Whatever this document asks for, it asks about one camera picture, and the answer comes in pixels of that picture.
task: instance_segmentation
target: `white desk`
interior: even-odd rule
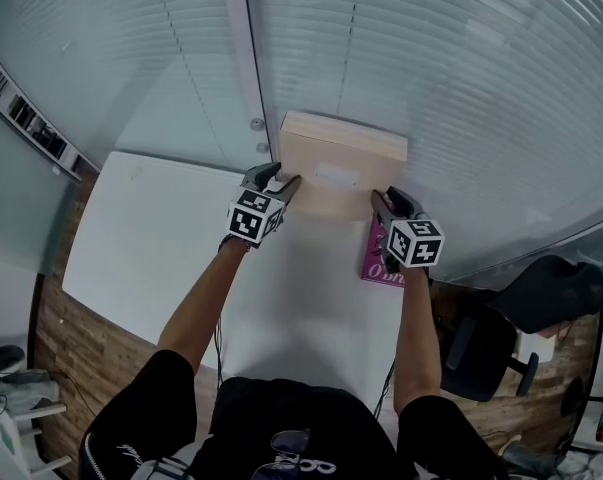
[[[242,176],[112,153],[81,220],[63,289],[156,343],[217,251]],[[402,291],[359,279],[369,223],[288,212],[242,264],[223,312],[224,372],[344,387],[368,406],[394,357]],[[203,364],[216,368],[211,344]]]

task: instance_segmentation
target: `sunglasses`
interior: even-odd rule
[[[252,480],[296,479],[299,475],[301,454],[308,447],[309,442],[310,429],[279,432],[270,441],[270,446],[283,457],[277,457],[277,462],[261,466],[252,475]]]

